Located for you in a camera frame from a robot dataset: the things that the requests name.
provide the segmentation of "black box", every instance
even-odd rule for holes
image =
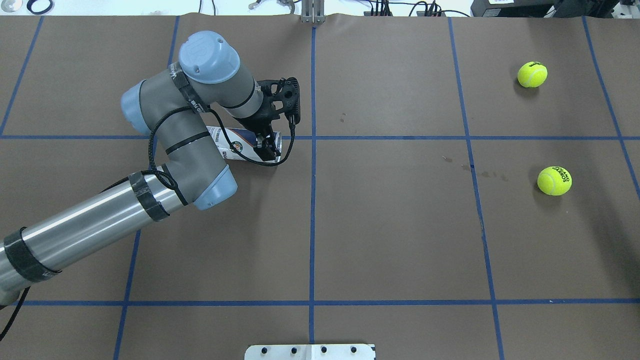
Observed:
[[[513,0],[505,1],[474,0],[471,12],[477,17],[544,17],[549,13],[554,0]]]

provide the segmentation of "robotic arm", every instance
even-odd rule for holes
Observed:
[[[237,190],[200,113],[223,106],[258,139],[263,161],[280,155],[271,121],[284,114],[293,130],[300,121],[295,78],[256,81],[238,53],[212,31],[191,35],[179,60],[122,96],[126,119],[140,133],[154,133],[169,162],[158,173],[137,172],[126,181],[43,222],[23,227],[0,248],[0,308],[20,290],[50,279],[66,266],[193,203],[205,210]],[[282,102],[276,109],[274,102]]]

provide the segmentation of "can label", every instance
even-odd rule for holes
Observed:
[[[227,135],[229,135],[229,140],[231,140],[231,145],[236,148],[237,151],[242,153],[242,155],[250,158],[255,161],[262,161],[260,156],[255,153],[253,148],[256,147],[258,141],[256,140],[255,134],[247,129],[234,129],[230,127],[226,127]],[[225,138],[225,135],[222,133],[222,128],[218,126],[207,126],[207,130],[209,130],[209,134],[213,138],[213,141],[216,143],[220,154],[225,159],[229,160],[244,160],[238,154],[231,151],[229,148],[229,143]],[[280,136],[279,131],[274,131],[275,134],[275,143],[276,147],[279,151],[282,151],[282,136]],[[280,157],[277,156],[273,161],[267,161],[268,163],[277,163],[280,161]]]

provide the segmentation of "logo on can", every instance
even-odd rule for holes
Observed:
[[[231,145],[233,145],[238,152],[242,152],[242,144],[240,142],[232,142]]]

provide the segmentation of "white metal plate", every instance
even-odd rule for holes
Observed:
[[[253,345],[246,349],[244,360],[376,360],[376,346],[370,344]]]

